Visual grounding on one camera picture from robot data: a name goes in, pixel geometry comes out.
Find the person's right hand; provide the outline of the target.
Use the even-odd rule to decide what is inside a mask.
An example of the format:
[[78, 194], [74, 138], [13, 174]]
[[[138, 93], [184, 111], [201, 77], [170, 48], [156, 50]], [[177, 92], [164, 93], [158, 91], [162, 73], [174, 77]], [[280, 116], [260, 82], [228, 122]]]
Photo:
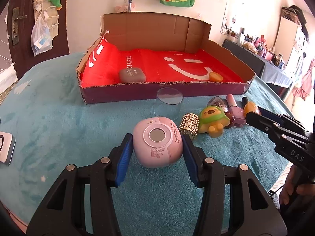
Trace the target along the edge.
[[[286, 181], [283, 185], [283, 189], [280, 192], [279, 202], [281, 205], [288, 204], [289, 198], [294, 192], [295, 184], [293, 183], [293, 179], [296, 174], [296, 171], [297, 171], [297, 167], [295, 165], [292, 165], [287, 175]], [[315, 194], [314, 184], [301, 184], [297, 187], [296, 192], [299, 195], [314, 197], [314, 194]]]

